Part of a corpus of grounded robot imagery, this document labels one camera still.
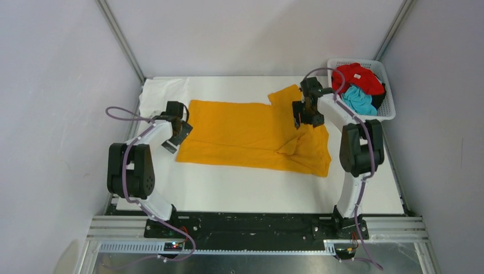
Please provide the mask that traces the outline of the yellow t shirt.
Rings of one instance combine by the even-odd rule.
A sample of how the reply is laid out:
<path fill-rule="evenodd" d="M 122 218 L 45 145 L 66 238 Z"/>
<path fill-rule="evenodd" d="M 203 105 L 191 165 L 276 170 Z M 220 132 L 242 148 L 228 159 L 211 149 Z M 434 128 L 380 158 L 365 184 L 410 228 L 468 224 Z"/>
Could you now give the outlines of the yellow t shirt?
<path fill-rule="evenodd" d="M 301 98 L 294 84 L 269 94 L 269 104 L 192 100 L 193 129 L 177 162 L 328 176 L 332 158 L 326 127 L 294 125 L 292 103 Z"/>

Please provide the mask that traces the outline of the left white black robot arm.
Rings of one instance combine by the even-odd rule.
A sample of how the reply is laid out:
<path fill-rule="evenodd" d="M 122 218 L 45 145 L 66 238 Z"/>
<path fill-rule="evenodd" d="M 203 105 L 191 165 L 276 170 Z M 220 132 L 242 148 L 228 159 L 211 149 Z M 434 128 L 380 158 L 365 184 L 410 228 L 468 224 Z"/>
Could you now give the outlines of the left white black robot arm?
<path fill-rule="evenodd" d="M 175 154 L 189 136 L 188 107 L 169 101 L 165 110 L 155 111 L 145 118 L 131 111 L 129 122 L 146 122 L 147 128 L 124 143 L 113 143 L 108 150 L 107 189 L 139 207 L 151 220 L 157 220 L 158 230 L 165 237 L 179 233 L 180 222 L 172 217 L 176 208 L 155 189 L 156 176 L 153 153 L 163 149 Z"/>

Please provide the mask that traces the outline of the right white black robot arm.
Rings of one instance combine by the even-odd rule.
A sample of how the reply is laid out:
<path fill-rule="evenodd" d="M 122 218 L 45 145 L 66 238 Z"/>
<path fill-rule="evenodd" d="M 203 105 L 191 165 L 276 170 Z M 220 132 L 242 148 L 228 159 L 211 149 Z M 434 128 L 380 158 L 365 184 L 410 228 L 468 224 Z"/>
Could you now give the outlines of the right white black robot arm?
<path fill-rule="evenodd" d="M 324 88 L 315 77 L 300 83 L 302 98 L 292 103 L 295 128 L 304 124 L 319 127 L 330 120 L 341 133 L 339 160 L 344 182 L 329 220 L 316 223 L 315 239 L 368 239 L 361 204 L 366 182 L 384 162 L 382 125 L 377 119 L 363 120 L 346 106 L 332 88 Z"/>

